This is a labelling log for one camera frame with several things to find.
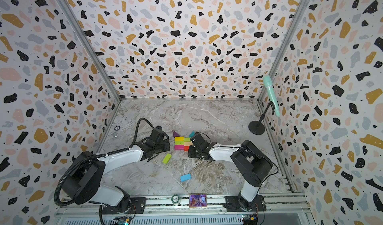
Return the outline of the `aluminium corner post right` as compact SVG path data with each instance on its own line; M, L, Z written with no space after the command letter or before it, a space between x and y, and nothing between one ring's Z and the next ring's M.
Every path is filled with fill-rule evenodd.
M305 7L310 0L259 0L257 5L261 8L257 27L258 57L254 60L257 67L257 103L267 96L264 88L264 78L269 75L275 77L277 66L292 40L293 33L297 29Z

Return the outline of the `aluminium corner post left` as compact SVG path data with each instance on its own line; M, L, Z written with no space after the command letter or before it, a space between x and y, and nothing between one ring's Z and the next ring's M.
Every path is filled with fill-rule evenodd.
M100 72L101 77L103 78L104 82L106 83L109 92L112 94L112 97L117 100L117 103L121 102L121 97L117 94L117 90L115 89L112 81L110 80L108 74L106 73L105 69L103 68L99 58L96 55L96 52L94 51L93 47L91 46L89 40L86 38L86 35L81 28L75 14L70 8L70 5L67 3L66 0L56 0L58 2L59 7L61 8L63 14L68 19L69 23L71 24L74 32L78 36L80 42L82 43L85 51L90 56L92 61L95 64L95 67Z

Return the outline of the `aluminium corner post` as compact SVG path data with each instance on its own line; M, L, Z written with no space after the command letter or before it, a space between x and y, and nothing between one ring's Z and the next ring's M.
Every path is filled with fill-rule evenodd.
M267 96L264 88L264 78L269 75L275 77L277 66L292 40L293 33L297 29L305 7L310 0L259 0L257 5L261 8L257 27L258 57L254 60L257 67L257 103Z
M92 61L95 64L95 67L100 72L101 77L103 78L104 82L106 83L109 92L112 94L112 97L117 100L117 103L121 102L121 97L117 94L117 90L115 89L112 81L110 80L108 74L106 73L105 69L103 68L99 58L96 55L96 52L94 51L93 47L91 46L89 40L86 38L86 35L81 28L75 14L70 8L70 5L67 3L66 0L56 0L58 2L59 7L61 8L63 14L68 19L69 23L71 24L74 32L78 36L80 42L82 43L85 51L90 56Z

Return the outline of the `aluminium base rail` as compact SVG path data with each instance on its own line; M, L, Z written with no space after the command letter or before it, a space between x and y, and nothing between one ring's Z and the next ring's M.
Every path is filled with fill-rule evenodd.
M71 205L60 208L54 225L314 225L315 221L303 194L262 194L265 211L228 212L223 207L226 196L207 195L207 207L190 208L189 195L133 197L124 214L101 205Z

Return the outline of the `colourful small screen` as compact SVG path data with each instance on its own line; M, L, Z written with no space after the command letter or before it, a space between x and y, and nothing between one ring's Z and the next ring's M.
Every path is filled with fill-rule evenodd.
M205 208L207 207L206 194L191 194L189 197L190 208Z

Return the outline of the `round green button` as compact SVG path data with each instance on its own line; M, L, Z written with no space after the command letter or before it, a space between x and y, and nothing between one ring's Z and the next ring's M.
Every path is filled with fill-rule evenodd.
M171 201L174 206L177 206L180 203L180 197L178 195L173 195Z

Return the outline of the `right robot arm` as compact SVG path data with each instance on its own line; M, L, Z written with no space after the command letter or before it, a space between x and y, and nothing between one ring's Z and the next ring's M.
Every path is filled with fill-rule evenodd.
M190 158L212 161L232 162L242 177L244 184L237 196L226 196L223 207L228 212L265 211L261 203L264 198L259 195L262 183L265 181L274 164L251 141L239 145L221 145L209 143L202 133L196 133L190 141Z

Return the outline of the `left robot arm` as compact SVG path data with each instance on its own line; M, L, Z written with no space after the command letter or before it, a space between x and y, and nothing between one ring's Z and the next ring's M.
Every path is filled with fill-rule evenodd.
M74 160L59 180L54 192L54 202L59 207L85 203L103 204L117 213L124 213L131 207L130 195L118 186L103 185L103 176L131 163L150 161L169 150L169 136L157 126L149 137L127 148L104 154L85 151Z

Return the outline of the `light blue block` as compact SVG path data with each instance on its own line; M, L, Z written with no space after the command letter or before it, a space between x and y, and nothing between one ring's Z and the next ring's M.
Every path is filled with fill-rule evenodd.
M185 181L190 180L191 178L192 178L191 174L185 174L185 175L180 176L180 181L185 182Z

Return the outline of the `magenta block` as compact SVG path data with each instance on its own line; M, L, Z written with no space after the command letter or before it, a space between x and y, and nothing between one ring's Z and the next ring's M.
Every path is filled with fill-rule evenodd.
M184 151L184 145L175 145L174 149L175 150L182 150L182 151Z

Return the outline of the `mint green microphone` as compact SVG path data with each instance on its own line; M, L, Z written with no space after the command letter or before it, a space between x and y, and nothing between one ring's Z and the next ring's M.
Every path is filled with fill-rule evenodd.
M272 107L273 111L275 112L275 115L277 117L279 117L280 116L279 104L278 104L277 98L275 96L271 77L269 75L265 76L263 78L263 82L264 82L264 88L266 89L268 96L269 96L269 103L267 104L267 107L264 110L264 113L262 114L262 116L265 115L265 113L269 107Z

